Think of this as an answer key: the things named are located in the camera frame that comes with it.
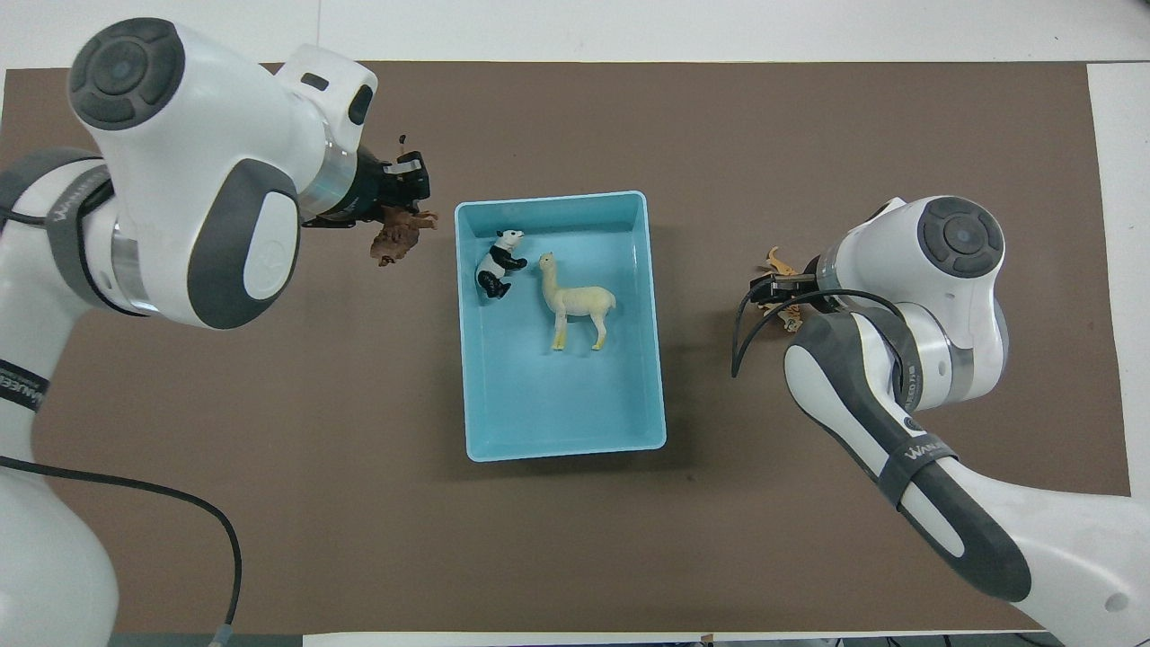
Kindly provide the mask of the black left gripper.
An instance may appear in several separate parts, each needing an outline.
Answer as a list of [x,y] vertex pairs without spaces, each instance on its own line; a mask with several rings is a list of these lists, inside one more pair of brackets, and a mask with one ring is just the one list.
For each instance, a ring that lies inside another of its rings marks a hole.
[[356,151],[356,176],[348,191],[334,205],[334,221],[382,221],[386,208],[415,208],[430,197],[423,155],[411,151],[394,163],[378,159],[368,148]]

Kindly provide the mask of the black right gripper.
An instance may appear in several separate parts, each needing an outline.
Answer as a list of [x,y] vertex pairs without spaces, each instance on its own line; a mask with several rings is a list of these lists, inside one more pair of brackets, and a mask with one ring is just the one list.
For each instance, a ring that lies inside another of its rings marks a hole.
[[[767,274],[750,282],[750,296],[800,296],[814,291],[842,288],[835,255],[816,255],[810,259],[802,274]],[[845,311],[842,296],[814,296],[808,306],[820,313]],[[764,318],[802,318],[802,303],[784,300],[779,303],[758,303]]]

